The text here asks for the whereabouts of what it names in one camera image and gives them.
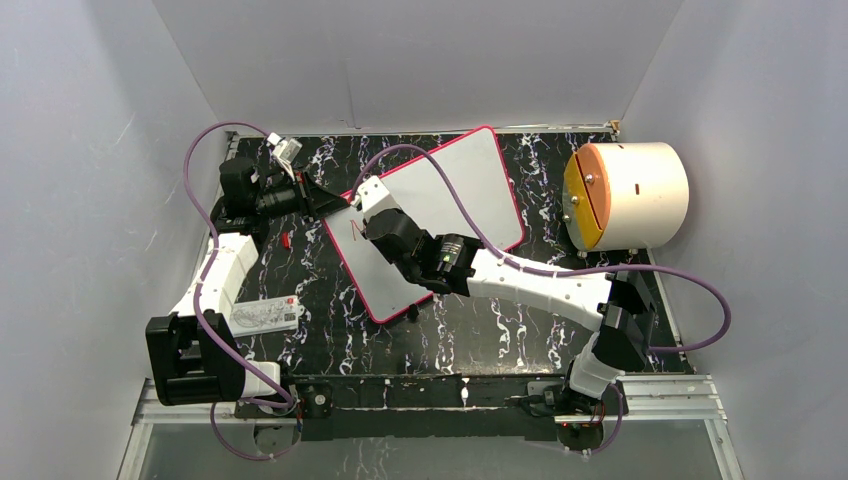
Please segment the pink-framed whiteboard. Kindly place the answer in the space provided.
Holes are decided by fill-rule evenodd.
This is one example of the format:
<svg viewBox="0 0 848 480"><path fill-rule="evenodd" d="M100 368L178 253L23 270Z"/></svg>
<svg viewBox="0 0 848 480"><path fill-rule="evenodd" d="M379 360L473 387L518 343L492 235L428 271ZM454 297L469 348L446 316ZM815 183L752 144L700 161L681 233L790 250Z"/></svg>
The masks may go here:
<svg viewBox="0 0 848 480"><path fill-rule="evenodd" d="M430 154L488 240L501 250L524 241L525 227L494 129L481 126ZM381 180L400 208L430 234L474 234L426 158L393 168ZM324 224L373 322L387 323L431 297L425 288L406 282L363 238L361 211L347 208L325 218Z"/></svg>

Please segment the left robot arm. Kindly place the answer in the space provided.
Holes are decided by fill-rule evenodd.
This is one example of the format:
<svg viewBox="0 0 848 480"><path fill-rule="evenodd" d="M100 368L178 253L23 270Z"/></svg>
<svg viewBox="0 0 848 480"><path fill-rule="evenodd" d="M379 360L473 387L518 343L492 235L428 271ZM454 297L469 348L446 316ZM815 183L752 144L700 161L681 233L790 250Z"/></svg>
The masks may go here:
<svg viewBox="0 0 848 480"><path fill-rule="evenodd" d="M244 400L286 416L297 407L297 387L282 379L280 364L239 354L229 320L272 220L296 214L316 221L349 203L306 172L268 176L246 157L224 161L219 180L202 266L171 312L145 329L156 393L165 406Z"/></svg>

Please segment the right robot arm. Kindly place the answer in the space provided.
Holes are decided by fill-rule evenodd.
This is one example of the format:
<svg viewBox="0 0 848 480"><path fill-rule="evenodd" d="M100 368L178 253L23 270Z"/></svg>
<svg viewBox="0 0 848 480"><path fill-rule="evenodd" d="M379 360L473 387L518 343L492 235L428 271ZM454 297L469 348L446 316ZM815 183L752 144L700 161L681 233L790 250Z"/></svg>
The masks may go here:
<svg viewBox="0 0 848 480"><path fill-rule="evenodd" d="M432 236L397 208L366 219L363 235L407 282L432 293L508 300L590 330L563 387L565 405L577 414L590 413L608 385L647 363L655 308L636 272L553 270L492 253L474 237Z"/></svg>

